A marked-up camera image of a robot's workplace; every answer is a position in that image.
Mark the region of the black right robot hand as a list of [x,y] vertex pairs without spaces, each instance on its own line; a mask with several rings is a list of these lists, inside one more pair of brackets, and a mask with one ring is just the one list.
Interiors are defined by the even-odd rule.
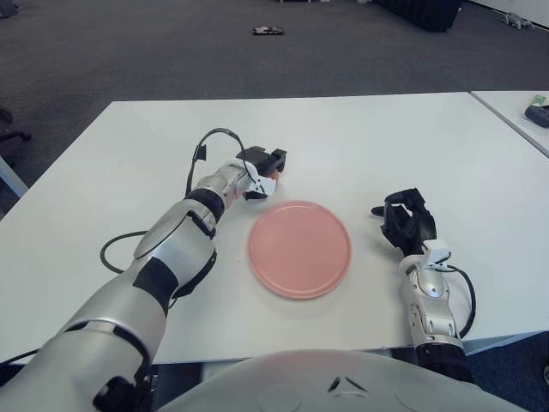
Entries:
[[386,196],[384,205],[372,208],[371,213],[383,218],[383,236],[404,257],[423,254],[424,242],[437,238],[435,220],[417,188]]

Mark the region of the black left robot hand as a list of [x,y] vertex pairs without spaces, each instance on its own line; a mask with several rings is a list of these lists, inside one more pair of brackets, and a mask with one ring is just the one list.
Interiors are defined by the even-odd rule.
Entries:
[[286,165],[286,157],[285,150],[278,148],[268,153],[264,148],[257,146],[246,148],[236,156],[237,159],[245,161],[247,166],[253,166],[253,180],[250,189],[244,193],[246,201],[265,199],[274,194],[280,174]]

